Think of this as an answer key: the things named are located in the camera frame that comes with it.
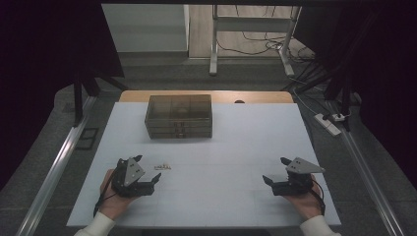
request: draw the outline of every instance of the power strip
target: power strip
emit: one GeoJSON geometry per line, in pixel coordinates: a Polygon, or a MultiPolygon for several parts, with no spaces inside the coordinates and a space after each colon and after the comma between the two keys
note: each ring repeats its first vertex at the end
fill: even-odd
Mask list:
{"type": "Polygon", "coordinates": [[[314,118],[323,126],[323,127],[325,127],[325,129],[326,130],[328,130],[328,132],[329,133],[331,133],[333,136],[338,136],[338,135],[340,135],[340,131],[339,131],[339,129],[337,129],[337,127],[335,127],[334,125],[333,125],[333,123],[331,123],[330,121],[329,121],[329,119],[327,119],[327,120],[324,120],[323,119],[323,114],[321,113],[321,114],[317,114],[317,115],[315,115],[314,116],[314,118]]]}

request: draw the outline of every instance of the sleeve cuff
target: sleeve cuff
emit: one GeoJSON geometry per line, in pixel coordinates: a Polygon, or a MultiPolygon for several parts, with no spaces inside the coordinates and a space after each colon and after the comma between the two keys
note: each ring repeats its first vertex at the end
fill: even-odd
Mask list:
{"type": "Polygon", "coordinates": [[[84,228],[84,231],[90,235],[108,235],[115,224],[115,221],[98,211],[92,223],[84,228]]]}
{"type": "Polygon", "coordinates": [[[328,227],[328,224],[325,221],[325,218],[322,215],[315,216],[305,221],[300,225],[301,230],[306,236],[316,236],[316,235],[340,235],[331,231],[328,227]]]}

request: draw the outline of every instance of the wooden floor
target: wooden floor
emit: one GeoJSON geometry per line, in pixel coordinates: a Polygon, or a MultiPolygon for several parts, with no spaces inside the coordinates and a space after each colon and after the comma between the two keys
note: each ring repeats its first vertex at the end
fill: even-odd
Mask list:
{"type": "MultiPolygon", "coordinates": [[[[291,7],[273,7],[273,6],[238,6],[240,17],[265,17],[265,18],[289,18],[291,7]]],[[[236,17],[235,6],[218,6],[219,16],[236,17]]],[[[266,40],[250,40],[247,38],[265,39],[265,32],[243,32],[227,31],[217,34],[218,43],[224,48],[244,51],[247,53],[257,53],[265,51],[266,40]]],[[[269,32],[267,38],[284,37],[285,33],[269,32]]],[[[212,38],[212,6],[211,5],[190,5],[190,58],[209,58],[212,38]]],[[[276,41],[282,41],[284,38],[278,38],[276,41]]],[[[296,56],[297,51],[304,45],[296,39],[290,42],[290,50],[296,56]]],[[[268,50],[258,55],[246,55],[234,51],[227,51],[218,48],[218,56],[221,57],[279,57],[276,50],[268,50]]],[[[301,56],[309,57],[312,51],[303,50],[301,56]]]]}

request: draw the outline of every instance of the white wall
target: white wall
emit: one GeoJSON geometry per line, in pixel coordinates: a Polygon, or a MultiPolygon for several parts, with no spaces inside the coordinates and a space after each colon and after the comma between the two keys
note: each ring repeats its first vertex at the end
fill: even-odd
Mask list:
{"type": "Polygon", "coordinates": [[[188,50],[188,6],[101,5],[118,52],[188,50]]]}

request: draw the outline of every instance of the small beige object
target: small beige object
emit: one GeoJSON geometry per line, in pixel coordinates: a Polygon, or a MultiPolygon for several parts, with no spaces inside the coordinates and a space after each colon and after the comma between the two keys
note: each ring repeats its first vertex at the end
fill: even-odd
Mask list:
{"type": "Polygon", "coordinates": [[[169,164],[167,164],[167,163],[163,163],[161,165],[156,165],[156,167],[154,169],[155,170],[171,169],[171,166],[169,166],[169,164]]]}

